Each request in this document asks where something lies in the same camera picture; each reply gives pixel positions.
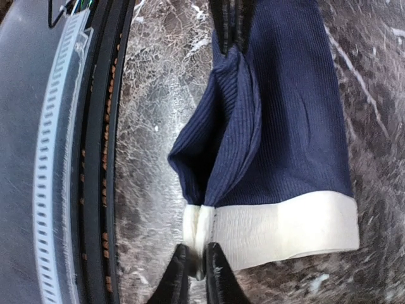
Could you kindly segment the navy underwear white waistband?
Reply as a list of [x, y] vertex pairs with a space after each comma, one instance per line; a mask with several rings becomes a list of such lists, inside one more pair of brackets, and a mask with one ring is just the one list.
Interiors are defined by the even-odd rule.
[[168, 155], [201, 263], [235, 270], [359, 248], [342, 104], [316, 1], [257, 1], [249, 40], [212, 36], [213, 67]]

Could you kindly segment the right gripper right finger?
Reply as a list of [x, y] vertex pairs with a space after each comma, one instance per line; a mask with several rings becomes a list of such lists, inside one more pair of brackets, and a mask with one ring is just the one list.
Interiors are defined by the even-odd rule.
[[219, 243], [208, 244], [204, 259], [207, 303], [250, 304]]

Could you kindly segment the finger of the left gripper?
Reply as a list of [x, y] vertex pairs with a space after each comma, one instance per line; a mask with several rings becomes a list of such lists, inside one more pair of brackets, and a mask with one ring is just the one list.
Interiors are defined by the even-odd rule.
[[231, 5], [229, 0], [209, 0], [220, 51], [228, 54], [232, 47]]
[[249, 47], [254, 10], [255, 0], [235, 1], [235, 43], [243, 53]]

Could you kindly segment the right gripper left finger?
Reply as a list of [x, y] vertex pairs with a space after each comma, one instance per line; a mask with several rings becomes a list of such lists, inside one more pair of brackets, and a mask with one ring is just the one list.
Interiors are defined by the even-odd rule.
[[190, 250], [178, 244], [147, 304], [186, 304], [189, 300]]

